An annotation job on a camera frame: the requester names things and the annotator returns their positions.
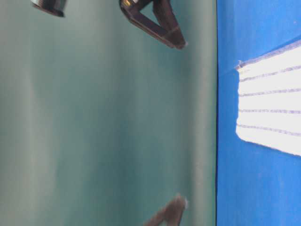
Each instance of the blue panel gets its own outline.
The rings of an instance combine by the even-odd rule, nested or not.
[[[301,38],[300,0],[218,0],[218,226],[301,225],[301,158],[235,133],[238,61]]]

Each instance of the black object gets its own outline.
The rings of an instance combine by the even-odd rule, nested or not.
[[[64,17],[63,9],[67,0],[32,0],[32,5],[54,16]]]
[[[144,223],[143,226],[159,226],[163,222],[166,222],[167,226],[179,226],[186,207],[186,199],[177,195],[163,209],[159,210],[149,221]]]
[[[153,1],[153,12],[161,26],[140,11]],[[119,0],[128,20],[171,48],[182,49],[186,41],[174,16],[170,0]]]

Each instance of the black plastic part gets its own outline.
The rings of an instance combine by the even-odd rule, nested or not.
[[[39,4],[32,3],[35,8],[38,8],[46,13],[54,16],[64,17],[64,12],[57,10],[55,5],[60,0],[40,0]]]
[[[153,12],[158,24],[140,11],[153,1]],[[182,49],[186,41],[174,16],[170,0],[119,0],[120,8],[128,20],[171,48]]]

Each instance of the teal wall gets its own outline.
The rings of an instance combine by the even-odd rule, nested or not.
[[[176,193],[215,224],[215,2],[172,3],[183,51],[118,1],[1,0],[0,225],[141,225]]]

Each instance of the striped paper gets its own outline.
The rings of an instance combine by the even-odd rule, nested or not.
[[[301,41],[242,62],[237,135],[301,155]]]

